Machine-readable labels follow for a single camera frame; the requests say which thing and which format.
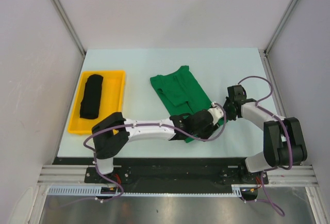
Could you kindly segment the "green t-shirt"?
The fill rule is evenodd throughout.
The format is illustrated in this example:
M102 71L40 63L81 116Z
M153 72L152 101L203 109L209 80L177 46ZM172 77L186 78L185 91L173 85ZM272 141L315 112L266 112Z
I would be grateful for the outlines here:
M204 109L208 110L212 103L196 78L190 72L189 66L181 66L177 71L168 75L153 76L150 78L150 83L169 112L171 125L176 127L171 140L183 140L186 143L193 140L203 142L212 141L218 138L223 132L221 129L215 137L211 135L208 139L201 139L184 131L185 126L183 124L182 114L194 114ZM224 117L220 119L217 124L219 127L223 128L226 124Z

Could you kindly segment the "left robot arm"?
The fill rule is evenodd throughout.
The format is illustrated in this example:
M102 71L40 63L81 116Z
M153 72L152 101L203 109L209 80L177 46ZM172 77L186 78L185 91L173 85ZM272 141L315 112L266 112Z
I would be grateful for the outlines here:
M96 177L107 183L113 179L113 158L129 142L141 140L186 140L196 137L206 140L219 127L224 112L218 107L194 114L173 115L159 121L140 122L125 119L115 112L92 128L96 157Z

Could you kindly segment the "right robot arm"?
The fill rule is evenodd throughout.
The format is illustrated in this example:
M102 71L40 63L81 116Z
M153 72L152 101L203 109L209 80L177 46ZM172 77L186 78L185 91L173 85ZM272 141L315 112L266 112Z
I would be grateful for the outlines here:
M251 183L257 173L273 169L290 170L293 165L307 160L307 148L301 124L295 117L278 116L263 108L255 99L249 99L241 85L227 88L224 103L226 118L242 118L263 131L263 149L249 156L238 170L243 183Z

